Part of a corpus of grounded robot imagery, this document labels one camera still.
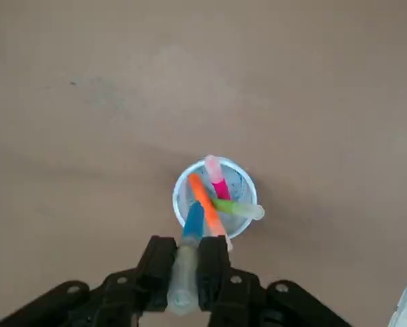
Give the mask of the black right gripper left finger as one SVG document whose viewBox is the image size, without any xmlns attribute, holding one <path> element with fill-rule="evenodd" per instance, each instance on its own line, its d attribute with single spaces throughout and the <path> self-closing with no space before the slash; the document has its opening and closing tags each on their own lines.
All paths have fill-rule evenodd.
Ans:
<svg viewBox="0 0 407 327">
<path fill-rule="evenodd" d="M 96 288 L 71 280 L 0 319 L 0 326 L 137 326 L 145 311 L 163 312 L 177 246 L 152 236 L 136 267 L 113 272 Z"/>
</svg>

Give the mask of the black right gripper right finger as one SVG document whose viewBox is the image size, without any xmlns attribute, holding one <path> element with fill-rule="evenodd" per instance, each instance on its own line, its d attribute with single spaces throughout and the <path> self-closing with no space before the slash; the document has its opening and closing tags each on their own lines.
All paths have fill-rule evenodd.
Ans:
<svg viewBox="0 0 407 327">
<path fill-rule="evenodd" d="M 298 284 L 279 280 L 267 287 L 253 273 L 233 268 L 223 236 L 198 247 L 199 307 L 209 326 L 349 326 Z"/>
</svg>

